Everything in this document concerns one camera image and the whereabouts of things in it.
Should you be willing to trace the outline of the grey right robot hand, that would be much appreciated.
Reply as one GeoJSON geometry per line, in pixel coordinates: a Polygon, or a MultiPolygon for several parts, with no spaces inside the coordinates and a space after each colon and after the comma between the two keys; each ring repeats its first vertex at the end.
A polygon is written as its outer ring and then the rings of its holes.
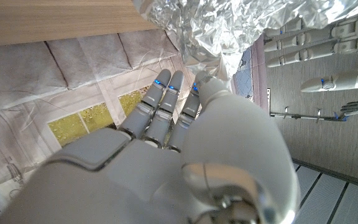
{"type": "Polygon", "coordinates": [[[300,186],[257,105],[197,74],[162,70],[117,129],[73,141],[35,171],[0,223],[292,223],[300,186]]]}

